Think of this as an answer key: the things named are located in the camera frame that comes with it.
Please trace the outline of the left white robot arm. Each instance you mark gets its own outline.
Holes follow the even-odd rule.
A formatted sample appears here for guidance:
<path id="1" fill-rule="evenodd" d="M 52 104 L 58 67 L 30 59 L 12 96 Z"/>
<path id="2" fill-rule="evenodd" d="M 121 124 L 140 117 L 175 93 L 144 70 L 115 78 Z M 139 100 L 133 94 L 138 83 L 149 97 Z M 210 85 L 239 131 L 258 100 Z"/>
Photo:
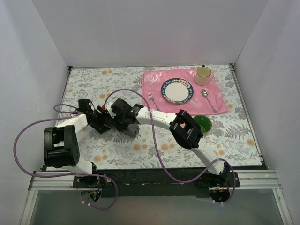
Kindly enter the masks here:
<path id="1" fill-rule="evenodd" d="M 77 134 L 87 126 L 103 133 L 109 130 L 105 125 L 109 113 L 104 106 L 92 109 L 89 99 L 78 101 L 78 109 L 69 119 L 55 127 L 44 129 L 44 164 L 47 167 L 78 173 L 88 187 L 96 187 L 100 176 L 93 162 L 80 156 Z"/>

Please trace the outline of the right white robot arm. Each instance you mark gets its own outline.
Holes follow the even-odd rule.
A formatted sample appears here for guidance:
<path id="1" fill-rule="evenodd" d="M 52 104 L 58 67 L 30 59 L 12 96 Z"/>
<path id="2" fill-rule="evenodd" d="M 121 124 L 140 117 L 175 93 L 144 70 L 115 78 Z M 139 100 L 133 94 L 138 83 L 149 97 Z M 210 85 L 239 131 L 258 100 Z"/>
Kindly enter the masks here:
<path id="1" fill-rule="evenodd" d="M 191 150 L 206 165 L 203 172 L 184 183 L 194 182 L 201 177 L 217 186 L 223 186 L 229 181 L 230 165 L 224 159 L 217 158 L 207 146 L 200 125 L 187 111 L 168 113 L 151 110 L 139 104 L 130 106 L 120 98 L 98 107 L 98 110 L 106 116 L 105 124 L 112 124 L 119 131 L 124 131 L 131 124 L 151 125 L 152 128 L 159 127 L 170 131 L 179 146 Z"/>

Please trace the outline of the grey cloth napkin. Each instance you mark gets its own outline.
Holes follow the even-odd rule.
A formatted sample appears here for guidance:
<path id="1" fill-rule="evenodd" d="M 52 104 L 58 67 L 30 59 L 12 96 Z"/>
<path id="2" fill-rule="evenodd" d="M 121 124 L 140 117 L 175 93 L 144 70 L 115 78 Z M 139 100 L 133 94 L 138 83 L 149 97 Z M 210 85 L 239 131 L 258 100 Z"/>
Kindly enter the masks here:
<path id="1" fill-rule="evenodd" d="M 139 125 L 129 124 L 122 132 L 129 137 L 135 138 L 139 133 Z"/>

